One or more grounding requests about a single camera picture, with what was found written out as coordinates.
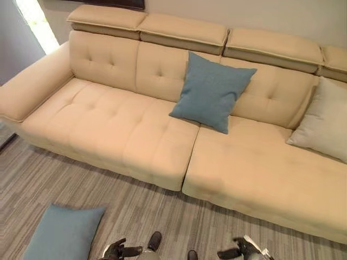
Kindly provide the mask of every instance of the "back cushion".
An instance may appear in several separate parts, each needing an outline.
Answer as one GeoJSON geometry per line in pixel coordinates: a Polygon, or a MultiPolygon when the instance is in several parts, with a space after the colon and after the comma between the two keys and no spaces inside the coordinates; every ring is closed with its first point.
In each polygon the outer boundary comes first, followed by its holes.
{"type": "Polygon", "coordinates": [[[298,126],[318,84],[318,77],[295,70],[225,57],[221,64],[257,69],[232,115],[286,128],[298,126]]]}
{"type": "MultiPolygon", "coordinates": [[[[197,55],[219,62],[220,57],[212,54],[197,55]]],[[[188,51],[140,42],[137,58],[136,92],[177,102],[184,85],[188,51]]]]}
{"type": "Polygon", "coordinates": [[[70,33],[70,66],[79,79],[135,91],[139,41],[92,34],[70,33]]]}

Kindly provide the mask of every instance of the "upholstery fabric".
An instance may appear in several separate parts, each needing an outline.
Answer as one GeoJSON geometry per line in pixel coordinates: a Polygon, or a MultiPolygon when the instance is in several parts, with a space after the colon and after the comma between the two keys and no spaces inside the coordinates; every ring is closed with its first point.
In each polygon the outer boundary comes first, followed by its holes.
{"type": "Polygon", "coordinates": [[[323,57],[316,42],[298,36],[254,29],[232,29],[224,56],[308,73],[314,73],[318,66],[323,64],[323,57]]]}
{"type": "Polygon", "coordinates": [[[71,70],[80,79],[135,91],[138,45],[131,39],[72,31],[71,70]]]}
{"type": "MultiPolygon", "coordinates": [[[[198,53],[213,62],[220,57],[198,53]]],[[[188,64],[188,51],[140,42],[136,68],[136,92],[158,99],[177,102],[188,64]]]]}
{"type": "Polygon", "coordinates": [[[121,31],[128,31],[129,33],[126,35],[129,38],[138,40],[139,31],[137,27],[146,15],[147,14],[144,12],[132,11],[124,8],[83,4],[77,7],[68,16],[67,21],[72,22],[73,27],[77,25],[79,30],[92,33],[95,32],[95,27],[109,28],[109,30],[104,30],[103,32],[105,34],[109,34],[106,32],[110,32],[111,35],[114,36],[124,36],[121,31]]]}
{"type": "Polygon", "coordinates": [[[221,58],[234,68],[255,68],[256,73],[237,100],[232,115],[295,129],[305,113],[319,78],[266,64],[221,58]]]}
{"type": "Polygon", "coordinates": [[[163,14],[149,14],[138,29],[142,41],[216,55],[222,53],[228,35],[219,24],[163,14]]]}
{"type": "Polygon", "coordinates": [[[72,77],[65,43],[0,88],[0,117],[22,122],[72,77]]]}
{"type": "Polygon", "coordinates": [[[91,24],[82,24],[82,23],[72,23],[71,27],[77,31],[87,31],[89,33],[94,33],[94,34],[105,34],[105,35],[129,38],[134,40],[140,39],[140,33],[138,31],[127,31],[123,29],[109,28],[109,27],[103,27],[103,26],[91,25],[91,24]]]}
{"type": "Polygon", "coordinates": [[[175,103],[72,79],[21,124],[35,145],[179,191],[198,124],[175,103]]]}
{"type": "Polygon", "coordinates": [[[290,129],[229,117],[229,134],[201,125],[183,192],[347,243],[347,165],[287,145],[290,129]]]}
{"type": "Polygon", "coordinates": [[[72,210],[49,206],[31,238],[24,260],[86,260],[105,208],[72,210]]]}
{"type": "Polygon", "coordinates": [[[347,86],[343,88],[320,77],[305,116],[287,143],[311,148],[347,163],[347,86]]]}
{"type": "Polygon", "coordinates": [[[228,115],[256,69],[223,66],[189,52],[181,98],[170,113],[228,133],[228,115]]]}
{"type": "Polygon", "coordinates": [[[347,49],[322,47],[324,66],[317,75],[347,82],[347,49]]]}

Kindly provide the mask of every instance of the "white pillow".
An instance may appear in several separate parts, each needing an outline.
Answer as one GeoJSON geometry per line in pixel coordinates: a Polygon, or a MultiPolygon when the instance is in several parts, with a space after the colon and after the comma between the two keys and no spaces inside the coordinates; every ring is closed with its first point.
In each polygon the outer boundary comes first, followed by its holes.
{"type": "Polygon", "coordinates": [[[311,148],[347,163],[347,89],[320,77],[312,102],[287,144],[311,148]]]}

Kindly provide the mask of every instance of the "wall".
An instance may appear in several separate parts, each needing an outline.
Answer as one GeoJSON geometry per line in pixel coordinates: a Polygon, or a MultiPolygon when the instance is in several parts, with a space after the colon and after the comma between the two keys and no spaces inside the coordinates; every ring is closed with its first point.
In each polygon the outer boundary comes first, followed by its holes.
{"type": "MultiPolygon", "coordinates": [[[[68,40],[65,19],[80,3],[38,1],[58,41],[68,40]]],[[[273,30],[347,48],[346,0],[146,0],[146,11],[273,30]]]]}
{"type": "Polygon", "coordinates": [[[0,1],[0,85],[45,55],[12,0],[0,1]]]}

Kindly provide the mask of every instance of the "sofa armrest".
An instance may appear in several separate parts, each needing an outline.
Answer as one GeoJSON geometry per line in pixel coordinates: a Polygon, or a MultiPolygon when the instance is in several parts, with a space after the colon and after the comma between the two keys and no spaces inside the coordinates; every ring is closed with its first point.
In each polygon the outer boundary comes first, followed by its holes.
{"type": "Polygon", "coordinates": [[[72,77],[67,42],[0,87],[0,118],[24,121],[72,77]]]}

